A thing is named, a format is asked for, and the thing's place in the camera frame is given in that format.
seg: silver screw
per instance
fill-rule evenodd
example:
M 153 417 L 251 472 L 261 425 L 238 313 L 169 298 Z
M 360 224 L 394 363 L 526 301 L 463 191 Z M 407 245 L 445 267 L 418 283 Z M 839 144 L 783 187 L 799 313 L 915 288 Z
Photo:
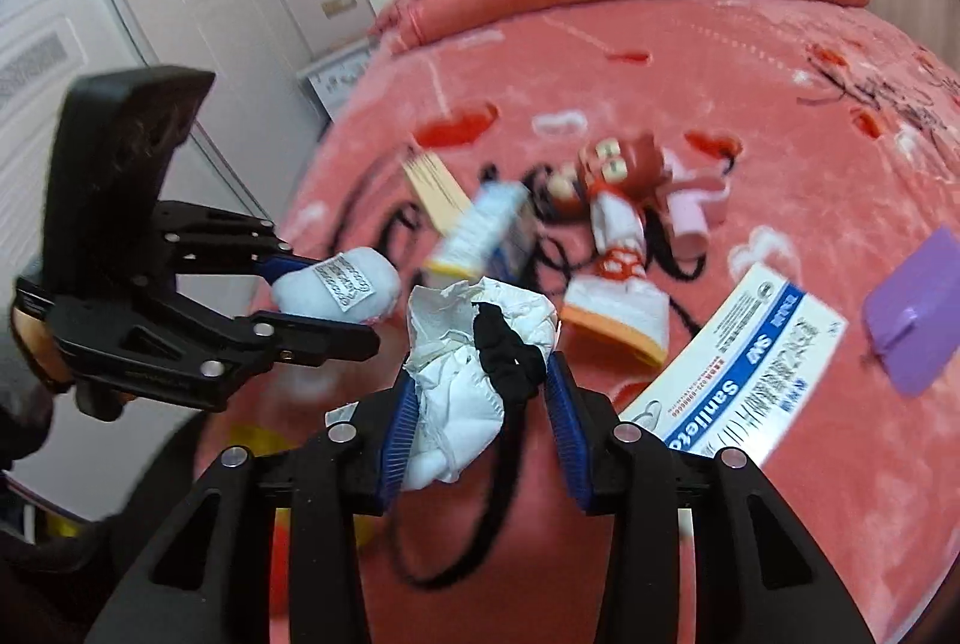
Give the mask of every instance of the silver screw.
M 742 468 L 747 465 L 747 456 L 742 449 L 724 449 L 720 453 L 720 462 L 728 468 Z
M 632 422 L 620 422 L 613 428 L 613 437 L 620 443 L 637 443 L 643 436 L 643 431 Z
M 224 449 L 220 455 L 220 465 L 226 465 L 227 468 L 236 468 L 247 461 L 250 453 L 242 446 L 232 446 Z
M 216 379 L 224 375 L 225 370 L 227 370 L 227 367 L 219 360 L 207 360 L 200 366 L 200 373 L 203 373 L 208 379 Z
M 326 437 L 334 443 L 349 443 L 357 437 L 357 428 L 349 422 L 337 422 L 326 431 Z

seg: crumpled white paper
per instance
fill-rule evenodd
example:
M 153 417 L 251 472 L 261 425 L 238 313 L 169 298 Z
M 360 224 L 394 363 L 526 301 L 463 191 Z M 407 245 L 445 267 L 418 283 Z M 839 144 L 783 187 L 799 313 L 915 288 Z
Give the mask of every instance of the crumpled white paper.
M 415 286 L 407 308 L 410 356 L 404 368 L 416 384 L 419 423 L 404 489 L 431 481 L 457 481 L 503 425 L 503 401 L 480 366 L 473 346 L 473 303 L 493 303 L 524 343 L 544 361 L 558 336 L 557 310 L 546 297 L 502 281 L 459 281 L 446 289 Z M 326 416 L 328 425 L 349 419 L 355 404 Z

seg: purple object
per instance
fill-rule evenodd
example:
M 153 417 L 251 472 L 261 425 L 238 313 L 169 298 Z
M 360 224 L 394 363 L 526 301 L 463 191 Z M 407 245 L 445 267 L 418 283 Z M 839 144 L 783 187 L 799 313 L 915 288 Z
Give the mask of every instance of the purple object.
M 863 303 L 874 352 L 902 395 L 919 395 L 960 346 L 960 243 L 931 235 Z

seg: black fabric strip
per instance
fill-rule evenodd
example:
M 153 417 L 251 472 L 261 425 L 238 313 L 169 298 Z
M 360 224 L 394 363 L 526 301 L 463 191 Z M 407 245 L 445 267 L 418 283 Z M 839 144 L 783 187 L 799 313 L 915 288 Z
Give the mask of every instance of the black fabric strip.
M 497 305 L 479 304 L 479 313 L 473 320 L 473 342 L 480 353 L 484 372 L 490 376 L 493 389 L 503 399 L 503 427 L 494 443 L 496 457 L 486 505 L 469 546 L 443 571 L 429 577 L 417 577 L 407 568 L 400 550 L 400 521 L 396 511 L 387 522 L 387 542 L 395 571 L 405 583 L 423 590 L 449 588 L 476 571 L 488 556 L 503 529 L 517 491 L 526 435 L 527 402 L 536 396 L 546 378 L 541 351 L 522 342 L 520 336 L 510 329 Z

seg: white packaging with blue stripe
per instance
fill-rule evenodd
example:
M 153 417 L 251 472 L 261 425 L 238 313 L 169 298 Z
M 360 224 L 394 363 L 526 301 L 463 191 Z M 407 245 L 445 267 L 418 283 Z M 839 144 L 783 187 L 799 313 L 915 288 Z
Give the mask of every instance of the white packaging with blue stripe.
M 754 265 L 697 337 L 620 418 L 671 449 L 737 446 L 760 465 L 798 417 L 847 320 Z

